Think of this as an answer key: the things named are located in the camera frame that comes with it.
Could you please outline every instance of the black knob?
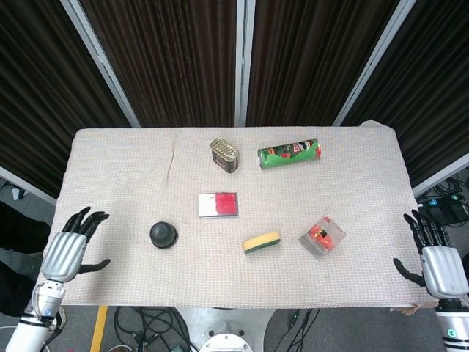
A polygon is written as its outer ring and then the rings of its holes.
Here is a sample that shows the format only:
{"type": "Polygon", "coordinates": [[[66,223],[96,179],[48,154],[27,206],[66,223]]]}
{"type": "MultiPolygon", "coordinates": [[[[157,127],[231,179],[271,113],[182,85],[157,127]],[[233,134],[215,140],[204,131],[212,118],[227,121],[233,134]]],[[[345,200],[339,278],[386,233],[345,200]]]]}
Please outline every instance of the black knob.
{"type": "Polygon", "coordinates": [[[152,226],[149,238],[159,249],[166,249],[176,243],[177,231],[173,225],[161,221],[152,226]]]}

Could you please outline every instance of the black puck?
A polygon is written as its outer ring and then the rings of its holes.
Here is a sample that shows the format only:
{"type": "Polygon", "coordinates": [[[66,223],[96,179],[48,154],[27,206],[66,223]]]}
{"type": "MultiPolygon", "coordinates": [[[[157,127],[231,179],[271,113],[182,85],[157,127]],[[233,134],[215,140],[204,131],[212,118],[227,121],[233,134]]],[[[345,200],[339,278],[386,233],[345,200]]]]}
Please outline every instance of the black puck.
{"type": "Polygon", "coordinates": [[[176,243],[177,231],[173,225],[161,221],[152,226],[149,231],[149,238],[155,247],[166,249],[176,243]]]}

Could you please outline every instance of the sponge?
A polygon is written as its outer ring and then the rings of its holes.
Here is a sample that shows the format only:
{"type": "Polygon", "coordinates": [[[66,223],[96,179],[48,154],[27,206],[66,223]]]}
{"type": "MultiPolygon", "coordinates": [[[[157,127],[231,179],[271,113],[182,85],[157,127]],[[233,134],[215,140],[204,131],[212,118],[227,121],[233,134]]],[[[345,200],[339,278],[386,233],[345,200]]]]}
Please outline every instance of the sponge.
{"type": "Polygon", "coordinates": [[[264,235],[249,238],[248,240],[244,241],[243,251],[245,253],[251,253],[256,251],[257,249],[277,244],[278,242],[280,242],[280,233],[278,233],[277,231],[268,232],[264,235]]]}

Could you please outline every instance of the white tablecloth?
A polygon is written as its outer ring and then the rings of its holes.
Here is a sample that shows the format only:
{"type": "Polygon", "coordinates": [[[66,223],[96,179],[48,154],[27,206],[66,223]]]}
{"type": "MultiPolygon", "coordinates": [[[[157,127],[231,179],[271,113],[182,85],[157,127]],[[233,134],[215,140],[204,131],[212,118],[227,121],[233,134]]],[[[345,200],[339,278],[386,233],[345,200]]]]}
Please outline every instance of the white tablecloth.
{"type": "Polygon", "coordinates": [[[393,265],[398,257],[421,270],[402,218],[416,202],[394,131],[373,122],[82,130],[52,233],[87,205],[111,217],[89,243],[84,263],[110,258],[111,264],[67,283],[66,304],[293,308],[431,301],[393,265]],[[240,151],[233,174],[212,162],[210,142],[219,136],[240,151]],[[319,162],[259,168],[258,148],[311,137],[322,146],[319,162]],[[199,219],[198,195],[222,191],[238,193],[239,216],[199,219]],[[298,238],[326,213],[347,237],[317,260],[298,238]],[[150,242],[157,221],[179,233],[170,249],[150,242]],[[280,244],[243,253],[243,240],[274,230],[280,244]]]}

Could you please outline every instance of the green can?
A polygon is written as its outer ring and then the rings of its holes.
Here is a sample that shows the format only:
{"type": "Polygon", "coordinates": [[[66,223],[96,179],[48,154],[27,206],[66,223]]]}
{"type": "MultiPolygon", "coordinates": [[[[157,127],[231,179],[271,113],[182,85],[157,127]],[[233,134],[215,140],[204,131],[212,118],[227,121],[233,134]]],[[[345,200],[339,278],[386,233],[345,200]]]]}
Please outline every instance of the green can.
{"type": "Polygon", "coordinates": [[[315,138],[257,150],[261,169],[319,159],[320,157],[320,143],[315,138]]]}

